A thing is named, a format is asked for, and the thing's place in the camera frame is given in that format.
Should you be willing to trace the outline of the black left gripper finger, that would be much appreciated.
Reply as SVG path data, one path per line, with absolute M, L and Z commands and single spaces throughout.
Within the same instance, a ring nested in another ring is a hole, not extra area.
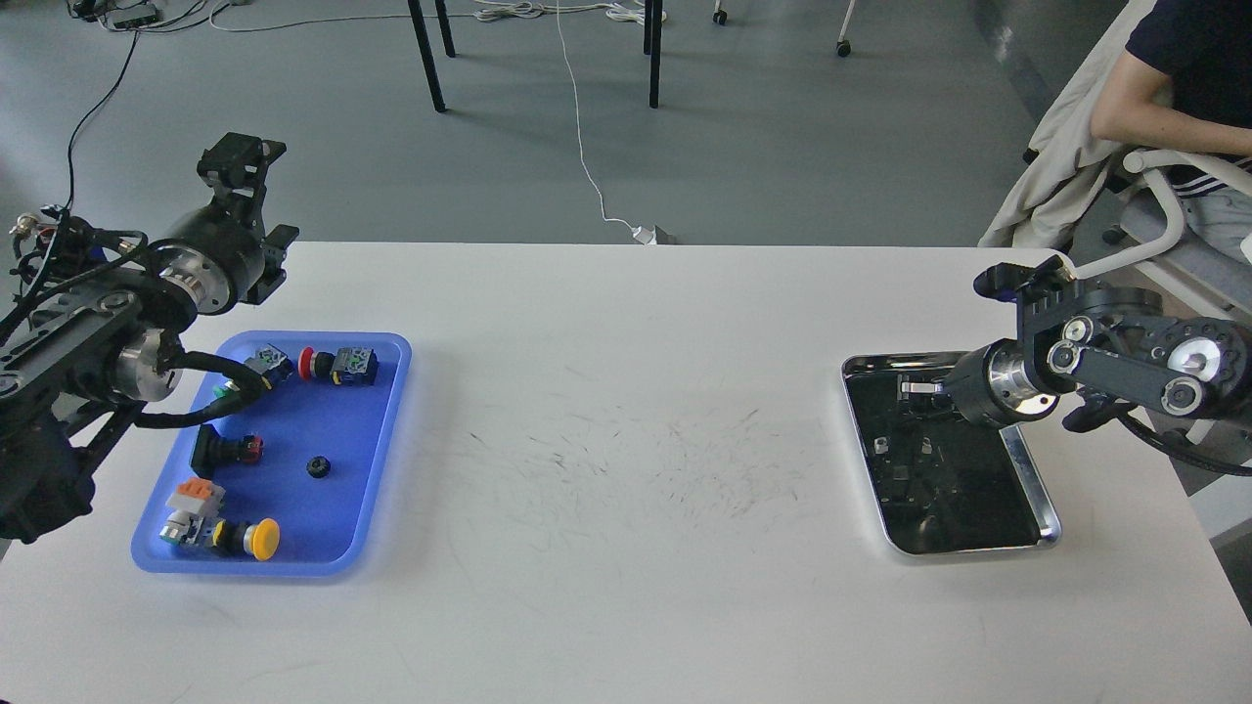
M 214 208 L 240 225 L 263 225 L 267 173 L 287 150 L 279 140 L 227 133 L 202 152 L 197 173 L 210 187 Z

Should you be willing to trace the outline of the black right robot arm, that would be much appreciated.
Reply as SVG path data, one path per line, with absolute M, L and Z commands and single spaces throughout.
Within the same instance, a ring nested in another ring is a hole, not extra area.
M 1045 418 L 1063 395 L 1082 398 L 1064 427 L 1085 433 L 1118 420 L 1149 447 L 1194 468 L 1246 477 L 1249 468 L 1194 450 L 1177 431 L 1132 418 L 1219 420 L 1249 428 L 1249 329 L 1212 317 L 1166 316 L 1161 294 L 1079 278 L 1054 256 L 1034 266 L 999 263 L 975 277 L 980 297 L 1017 311 L 1014 338 L 967 352 L 947 375 L 899 377 L 890 427 L 905 435 L 931 418 L 1005 428 Z

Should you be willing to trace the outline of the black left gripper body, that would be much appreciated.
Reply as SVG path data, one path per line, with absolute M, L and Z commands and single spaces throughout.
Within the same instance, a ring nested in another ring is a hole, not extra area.
M 259 306 L 285 283 L 288 248 L 299 236 L 294 225 L 267 233 L 260 220 L 248 224 L 223 205 L 202 205 L 162 238 L 162 278 L 192 294 L 200 314 Z

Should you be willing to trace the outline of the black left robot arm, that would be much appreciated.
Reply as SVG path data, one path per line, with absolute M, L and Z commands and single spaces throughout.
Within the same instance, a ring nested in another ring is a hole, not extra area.
M 128 428 L 183 428 L 254 405 L 272 382 L 188 351 L 197 318 L 260 304 L 299 230 L 267 229 L 265 179 L 285 143 L 228 133 L 197 172 L 212 200 L 151 238 L 65 208 L 23 219 L 36 271 L 3 318 L 3 537 L 30 544 L 90 514 L 94 474 Z

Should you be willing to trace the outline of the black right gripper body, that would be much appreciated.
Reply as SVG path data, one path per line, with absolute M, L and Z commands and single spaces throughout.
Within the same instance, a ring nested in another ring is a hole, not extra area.
M 1058 405 L 1058 396 L 1028 378 L 1018 339 L 1007 338 L 962 355 L 944 375 L 942 393 L 967 422 L 994 428 L 1045 418 Z

